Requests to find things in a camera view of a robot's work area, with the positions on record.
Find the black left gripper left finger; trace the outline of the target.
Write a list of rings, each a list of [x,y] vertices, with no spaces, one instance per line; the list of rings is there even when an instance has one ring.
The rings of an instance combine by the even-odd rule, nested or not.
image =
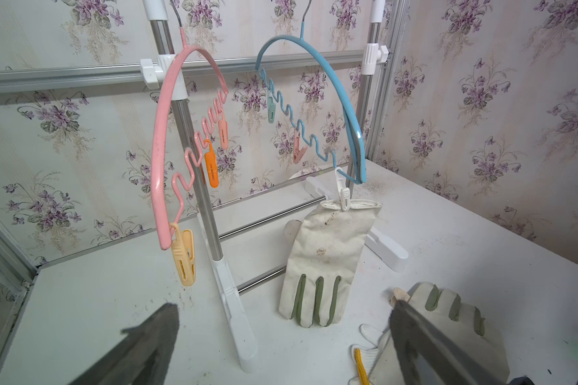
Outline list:
[[[178,330],[178,306],[166,303],[140,325],[122,330],[125,338],[72,383],[163,384]]]

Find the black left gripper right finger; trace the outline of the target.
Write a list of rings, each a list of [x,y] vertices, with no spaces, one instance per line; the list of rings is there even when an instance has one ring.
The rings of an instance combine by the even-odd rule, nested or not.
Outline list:
[[[478,314],[427,317],[398,301],[389,324],[404,383],[507,383],[510,369],[500,335],[487,336]]]

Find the white glove with grey strap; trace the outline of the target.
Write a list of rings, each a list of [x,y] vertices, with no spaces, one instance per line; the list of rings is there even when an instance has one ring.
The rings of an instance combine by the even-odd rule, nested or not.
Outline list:
[[[321,201],[296,228],[279,299],[279,314],[301,327],[341,321],[367,234],[383,205]]]

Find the white clothes peg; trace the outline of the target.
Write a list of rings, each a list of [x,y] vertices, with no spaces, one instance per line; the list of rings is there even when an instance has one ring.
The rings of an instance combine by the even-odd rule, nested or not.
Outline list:
[[[347,178],[340,167],[335,168],[335,181],[341,210],[346,212],[351,208],[351,189],[347,186]]]

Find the blue wavy hanger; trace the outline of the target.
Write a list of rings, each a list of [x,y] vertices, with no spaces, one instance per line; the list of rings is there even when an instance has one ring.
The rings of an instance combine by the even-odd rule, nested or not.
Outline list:
[[[275,43],[290,43],[300,47],[316,65],[304,72],[299,80],[298,93],[303,101],[298,106],[299,115],[287,103],[282,92],[274,85],[274,80],[263,67],[263,57]],[[263,44],[257,55],[256,74],[266,89],[267,97],[273,96],[276,114],[283,115],[280,125],[284,130],[276,135],[274,143],[285,159],[293,151],[295,131],[300,131],[300,144],[316,152],[319,161],[308,165],[330,164],[339,166],[348,162],[348,170],[343,172],[348,182],[362,184],[367,181],[364,136],[343,82],[336,75],[327,59],[311,46],[303,36],[277,35]]]

